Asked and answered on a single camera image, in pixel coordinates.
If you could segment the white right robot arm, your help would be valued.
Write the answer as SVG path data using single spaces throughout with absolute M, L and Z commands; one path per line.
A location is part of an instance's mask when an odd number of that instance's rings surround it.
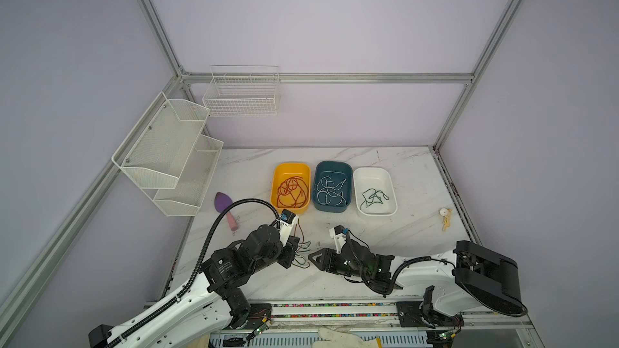
M 374 254 L 341 238 L 337 248 L 322 248 L 309 261 L 319 271 L 351 278 L 379 296 L 399 291 L 420 296 L 427 310 L 444 316 L 479 306 L 507 317 L 528 314 L 516 261 L 467 240 L 457 241 L 451 251 L 406 259 Z

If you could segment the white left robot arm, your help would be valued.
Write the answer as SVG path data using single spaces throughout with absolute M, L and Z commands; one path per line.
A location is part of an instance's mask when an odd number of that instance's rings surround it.
M 237 206 L 259 204 L 274 215 L 245 240 L 209 254 L 220 222 Z M 174 292 L 121 325 L 100 325 L 89 333 L 92 347 L 182 346 L 201 332 L 243 325 L 251 306 L 241 288 L 257 272 L 273 264 L 288 268 L 300 239 L 293 235 L 298 215 L 282 212 L 267 201 L 245 198 L 232 203 L 214 220 L 190 278 Z

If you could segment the yellow plastic bin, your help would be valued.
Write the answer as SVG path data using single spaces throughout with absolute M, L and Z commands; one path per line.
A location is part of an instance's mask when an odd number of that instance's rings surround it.
M 311 170 L 304 163 L 277 165 L 272 179 L 270 201 L 278 210 L 288 209 L 296 215 L 307 211 L 311 200 Z

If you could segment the teal plastic bin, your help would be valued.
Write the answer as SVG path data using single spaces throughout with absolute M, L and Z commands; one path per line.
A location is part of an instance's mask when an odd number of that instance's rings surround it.
M 316 166 L 312 203 L 318 211 L 341 214 L 353 195 L 353 170 L 344 162 L 325 160 Z

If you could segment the white plastic bin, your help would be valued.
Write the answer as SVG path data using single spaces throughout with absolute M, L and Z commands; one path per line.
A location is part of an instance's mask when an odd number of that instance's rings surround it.
M 377 167 L 362 167 L 353 172 L 356 208 L 368 217 L 391 217 L 398 212 L 398 201 L 389 172 Z

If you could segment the small white yellow toy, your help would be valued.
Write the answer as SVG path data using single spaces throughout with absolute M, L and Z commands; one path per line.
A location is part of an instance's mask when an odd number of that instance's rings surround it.
M 446 232 L 447 229 L 451 226 L 452 209 L 441 208 L 439 210 L 439 215 L 443 219 L 442 232 Z

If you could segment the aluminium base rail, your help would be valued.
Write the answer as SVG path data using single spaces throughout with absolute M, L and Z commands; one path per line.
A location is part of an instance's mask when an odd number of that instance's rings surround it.
M 310 302 L 255 304 L 238 329 L 224 324 L 214 306 L 175 330 L 155 338 L 151 347 L 312 347 L 321 329 L 354 335 L 378 347 L 541 347 L 528 317 L 510 319 L 474 309 L 460 319 L 431 328 L 421 321 L 417 303 Z

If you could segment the white mesh wall shelf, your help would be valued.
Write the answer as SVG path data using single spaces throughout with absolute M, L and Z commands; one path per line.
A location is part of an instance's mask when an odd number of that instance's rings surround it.
M 201 210 L 223 149 L 206 134 L 209 109 L 160 93 L 111 157 L 167 217 Z

